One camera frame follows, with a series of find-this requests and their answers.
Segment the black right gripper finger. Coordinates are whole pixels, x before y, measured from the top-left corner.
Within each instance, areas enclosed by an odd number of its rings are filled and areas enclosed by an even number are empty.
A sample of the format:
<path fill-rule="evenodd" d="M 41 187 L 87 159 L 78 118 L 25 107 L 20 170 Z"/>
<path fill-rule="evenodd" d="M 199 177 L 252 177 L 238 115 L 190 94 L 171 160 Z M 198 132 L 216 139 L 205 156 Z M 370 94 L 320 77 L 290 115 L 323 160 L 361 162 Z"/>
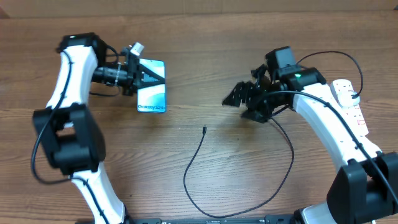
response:
<path fill-rule="evenodd" d="M 254 95 L 258 94 L 258 89 L 252 82 L 239 82 L 233 88 L 231 93 L 222 101 L 223 106 L 240 107 L 241 104 L 246 104 L 247 101 Z"/>
<path fill-rule="evenodd" d="M 249 119 L 258 123 L 265 123 L 269 119 L 269 108 L 261 106 L 260 108 L 250 108 L 241 114 L 241 118 Z"/>

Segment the blue Galaxy smartphone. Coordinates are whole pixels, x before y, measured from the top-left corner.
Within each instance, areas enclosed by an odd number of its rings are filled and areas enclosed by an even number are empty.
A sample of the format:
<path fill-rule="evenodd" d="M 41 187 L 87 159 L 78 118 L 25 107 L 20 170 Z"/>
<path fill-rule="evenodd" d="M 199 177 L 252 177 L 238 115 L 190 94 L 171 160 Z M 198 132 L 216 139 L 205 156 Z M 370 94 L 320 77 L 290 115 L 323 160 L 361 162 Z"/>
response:
<path fill-rule="evenodd" d="M 144 88 L 137 91 L 137 110 L 141 113 L 166 112 L 165 63 L 161 60 L 139 60 Z"/>

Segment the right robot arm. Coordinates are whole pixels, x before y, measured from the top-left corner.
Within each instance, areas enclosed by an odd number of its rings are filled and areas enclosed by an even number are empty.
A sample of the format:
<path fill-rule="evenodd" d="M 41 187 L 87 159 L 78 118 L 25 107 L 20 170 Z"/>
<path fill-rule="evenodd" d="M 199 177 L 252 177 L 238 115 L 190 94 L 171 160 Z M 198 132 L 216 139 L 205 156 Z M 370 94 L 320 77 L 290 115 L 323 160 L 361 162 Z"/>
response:
<path fill-rule="evenodd" d="M 327 149 L 336 177 L 322 203 L 291 215 L 268 215 L 266 223 L 367 223 L 397 213 L 397 154 L 383 153 L 353 116 L 359 93 L 349 84 L 327 83 L 304 67 L 288 46 L 274 49 L 239 82 L 224 105 L 245 105 L 243 118 L 265 123 L 290 108 L 312 127 Z"/>

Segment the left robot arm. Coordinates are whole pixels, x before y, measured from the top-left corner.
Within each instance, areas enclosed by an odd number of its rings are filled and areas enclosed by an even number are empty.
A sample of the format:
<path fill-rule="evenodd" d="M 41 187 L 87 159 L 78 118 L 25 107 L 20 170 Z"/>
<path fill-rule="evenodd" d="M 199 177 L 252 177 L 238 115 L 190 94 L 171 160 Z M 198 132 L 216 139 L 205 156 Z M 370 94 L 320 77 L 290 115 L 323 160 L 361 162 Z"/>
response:
<path fill-rule="evenodd" d="M 80 191 L 95 223 L 132 223 L 104 167 L 106 144 L 91 114 L 91 85 L 115 86 L 136 96 L 140 113 L 166 112 L 166 69 L 161 60 L 142 58 L 135 43 L 117 52 L 95 33 L 66 35 L 57 52 L 60 72 L 51 99 L 34 111 L 35 147 L 42 147 L 49 164 L 65 182 Z"/>

